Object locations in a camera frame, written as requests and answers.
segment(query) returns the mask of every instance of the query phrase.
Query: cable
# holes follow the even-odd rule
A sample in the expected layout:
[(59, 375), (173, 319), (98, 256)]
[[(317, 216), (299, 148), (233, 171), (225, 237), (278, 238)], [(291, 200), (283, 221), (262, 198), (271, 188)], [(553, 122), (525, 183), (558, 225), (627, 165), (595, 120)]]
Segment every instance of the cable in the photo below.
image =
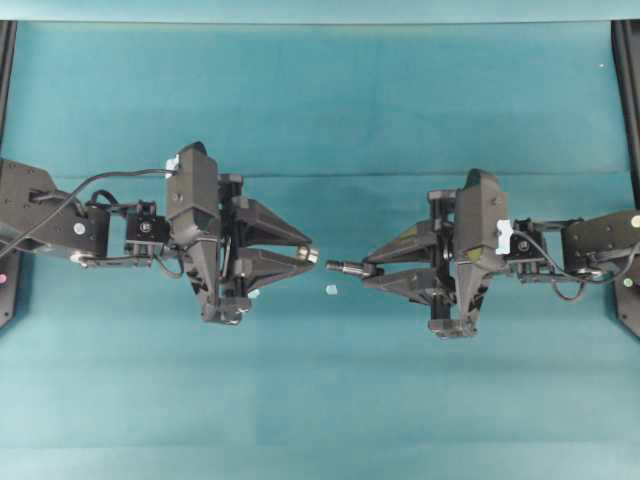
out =
[[(36, 195), (32, 198), (34, 202), (46, 202), (47, 200), (65, 200), (67, 198), (67, 194), (65, 192), (61, 192), (60, 190), (54, 190), (52, 192), (41, 193), (40, 195)], [(87, 210), (82, 205), (82, 202), (77, 198), (74, 200), (74, 205), (76, 206), (76, 210), (78, 215), (81, 217), (87, 217)]]
[(98, 197), (101, 196), (106, 198), (107, 202), (109, 202), (111, 205), (117, 205), (119, 203), (118, 200), (116, 200), (116, 197), (113, 196), (113, 193), (111, 193), (109, 190), (96, 190), (91, 194), (91, 200), (89, 200), (89, 202), (98, 203)]
[(158, 262), (158, 265), (160, 265), (160, 268), (162, 269), (162, 271), (169, 278), (178, 279), (178, 278), (182, 277), (182, 275), (184, 274), (184, 264), (182, 263), (182, 258), (180, 258), (180, 257), (176, 257), (176, 260), (178, 260), (178, 265), (180, 265), (180, 271), (179, 272), (173, 272), (173, 271), (169, 270), (169, 267), (167, 267), (165, 265), (165, 263), (160, 259), (160, 257), (158, 255), (156, 255), (155, 253), (153, 254), (153, 259), (156, 262)]
[(624, 275), (626, 275), (626, 273), (629, 271), (629, 269), (631, 268), (631, 265), (633, 264), (633, 258), (636, 256), (636, 254), (640, 251), (640, 242), (636, 243), (633, 247), (631, 247), (631, 251), (629, 252), (629, 255), (627, 256), (627, 263), (624, 266), (624, 268), (622, 268), (618, 273), (616, 273), (615, 275), (612, 275), (611, 277), (605, 279), (605, 280), (593, 280), (591, 278), (582, 278), (582, 277), (577, 277), (575, 275), (571, 275), (570, 273), (565, 272), (560, 265), (558, 265), (558, 263), (551, 258), (551, 255), (549, 255), (544, 248), (542, 248), (538, 242), (536, 242), (533, 238), (531, 238), (531, 236), (521, 230), (514, 230), (513, 231), (513, 235), (517, 235), (519, 237), (524, 238), (527, 242), (529, 242), (531, 245), (533, 245), (536, 250), (538, 250), (538, 252), (540, 252), (540, 254), (544, 257), (544, 259), (549, 262), (549, 264), (558, 271), (558, 273), (560, 275), (562, 275), (563, 277), (566, 277), (570, 280), (573, 280), (574, 282), (578, 282), (578, 283), (591, 283), (594, 285), (607, 285), (609, 283), (613, 283), (616, 280), (618, 280), (620, 277), (623, 277)]
[(87, 202), (87, 205), (93, 205), (100, 208), (107, 207), (105, 204), (98, 203), (98, 197), (104, 197), (114, 212), (117, 212), (122, 218), (127, 218), (128, 205), (118, 202), (116, 197), (109, 190), (96, 190), (91, 194), (91, 199)]
[(584, 292), (587, 289), (587, 283), (586, 282), (580, 282), (580, 288), (578, 288), (578, 293), (576, 293), (573, 297), (569, 297), (569, 296), (565, 295), (564, 293), (562, 293), (560, 291), (560, 289), (558, 288), (558, 282), (556, 280), (551, 280), (551, 288), (553, 289), (555, 294), (558, 297), (560, 297), (560, 299), (564, 300), (565, 302), (574, 303), (574, 302), (577, 302), (578, 300), (580, 300), (583, 297)]
[(9, 243), (7, 243), (5, 247), (2, 250), (0, 250), (0, 258), (4, 257), (9, 252), (11, 252), (14, 248), (16, 248), (20, 244), (20, 242), (23, 242), (24, 240), (31, 238), (31, 235), (34, 232), (36, 232), (39, 228), (41, 228), (47, 222), (51, 221), (58, 213), (64, 210), (64, 208), (76, 198), (76, 195), (78, 195), (78, 193), (84, 190), (87, 187), (87, 185), (95, 182), (96, 180), (100, 180), (102, 178), (109, 178), (109, 177), (138, 177), (141, 175), (152, 175), (156, 173), (174, 174), (175, 171), (167, 170), (164, 168), (148, 168), (145, 170), (135, 170), (132, 172), (104, 172), (98, 175), (94, 175), (93, 177), (87, 178), (80, 185), (78, 185), (69, 194), (67, 198), (65, 198), (62, 202), (60, 202), (60, 204), (55, 209), (53, 209), (51, 213), (46, 215), (42, 220), (40, 220), (38, 223), (36, 223), (33, 227), (28, 229), (26, 232), (22, 233), (21, 235), (18, 235), (16, 238), (14, 238)]

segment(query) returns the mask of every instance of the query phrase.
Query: black metal rail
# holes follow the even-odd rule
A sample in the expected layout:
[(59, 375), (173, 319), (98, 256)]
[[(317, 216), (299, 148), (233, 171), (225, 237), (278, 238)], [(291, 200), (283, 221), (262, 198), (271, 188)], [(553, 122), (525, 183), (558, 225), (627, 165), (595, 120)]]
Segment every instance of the black metal rail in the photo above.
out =
[(631, 157), (631, 185), (640, 209), (640, 20), (611, 23), (611, 45)]

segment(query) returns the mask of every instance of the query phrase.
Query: small white object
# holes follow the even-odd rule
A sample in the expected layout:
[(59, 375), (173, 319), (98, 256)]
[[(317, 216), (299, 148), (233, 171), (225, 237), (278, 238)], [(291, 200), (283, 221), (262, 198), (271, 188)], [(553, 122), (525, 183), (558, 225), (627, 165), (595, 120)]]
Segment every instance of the small white object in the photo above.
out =
[(498, 220), (497, 227), (500, 234), (498, 235), (496, 253), (498, 255), (509, 255), (511, 253), (511, 235), (513, 235), (511, 220)]
[(84, 223), (74, 223), (73, 224), (73, 232), (76, 235), (84, 235), (85, 233), (87, 233), (87, 227), (84, 226)]
[[(180, 165), (180, 155), (176, 155), (175, 157), (167, 160), (166, 163), (164, 164), (164, 168), (167, 170), (176, 171), (178, 169), (178, 165)], [(164, 178), (169, 178), (170, 176), (171, 176), (170, 173), (164, 174)]]

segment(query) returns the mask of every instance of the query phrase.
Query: teal table surface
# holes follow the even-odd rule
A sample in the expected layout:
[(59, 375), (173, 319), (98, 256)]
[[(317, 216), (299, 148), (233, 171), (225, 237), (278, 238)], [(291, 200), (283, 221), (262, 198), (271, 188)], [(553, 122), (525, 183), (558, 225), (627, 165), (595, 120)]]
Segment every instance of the teal table surface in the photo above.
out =
[[(588, 218), (633, 205), (608, 32), (22, 23), (2, 154), (71, 189), (200, 139), (321, 261), (363, 257), (471, 167), (500, 173), (511, 218)], [(161, 178), (100, 187), (164, 209)], [(155, 267), (28, 258), (0, 478), (640, 478), (640, 341), (610, 288), (568, 304), (496, 279), (479, 335), (448, 342), (321, 266), (254, 305), (205, 325)]]

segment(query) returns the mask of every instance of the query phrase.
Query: black frame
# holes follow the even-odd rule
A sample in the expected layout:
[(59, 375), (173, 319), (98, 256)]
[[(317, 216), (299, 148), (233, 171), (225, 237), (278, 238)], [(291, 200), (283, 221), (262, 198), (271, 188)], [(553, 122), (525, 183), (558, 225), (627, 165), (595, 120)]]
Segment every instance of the black frame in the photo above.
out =
[(640, 209), (640, 20), (611, 22), (611, 46), (631, 158), (631, 186)]
[(0, 147), (4, 133), (9, 83), (13, 66), (13, 51), (16, 44), (18, 22), (0, 21)]

